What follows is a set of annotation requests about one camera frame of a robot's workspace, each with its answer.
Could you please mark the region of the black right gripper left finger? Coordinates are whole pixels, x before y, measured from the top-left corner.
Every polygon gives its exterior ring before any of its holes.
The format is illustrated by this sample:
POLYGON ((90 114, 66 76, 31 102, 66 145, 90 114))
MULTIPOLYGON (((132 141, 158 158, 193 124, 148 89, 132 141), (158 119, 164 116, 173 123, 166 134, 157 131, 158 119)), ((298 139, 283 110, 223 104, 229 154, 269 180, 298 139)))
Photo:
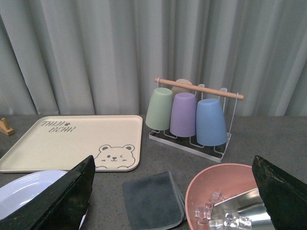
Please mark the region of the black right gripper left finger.
POLYGON ((92 155, 33 200, 0 221, 2 230, 77 230, 88 209, 95 174, 92 155))

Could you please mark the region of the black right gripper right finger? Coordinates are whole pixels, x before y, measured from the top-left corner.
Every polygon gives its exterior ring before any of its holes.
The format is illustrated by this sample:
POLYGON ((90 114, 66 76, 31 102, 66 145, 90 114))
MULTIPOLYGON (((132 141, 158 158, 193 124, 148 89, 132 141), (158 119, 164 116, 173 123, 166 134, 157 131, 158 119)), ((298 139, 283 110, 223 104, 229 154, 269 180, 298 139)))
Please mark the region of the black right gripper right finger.
POLYGON ((260 197, 276 230, 307 228, 307 185, 256 155, 252 172, 260 197))

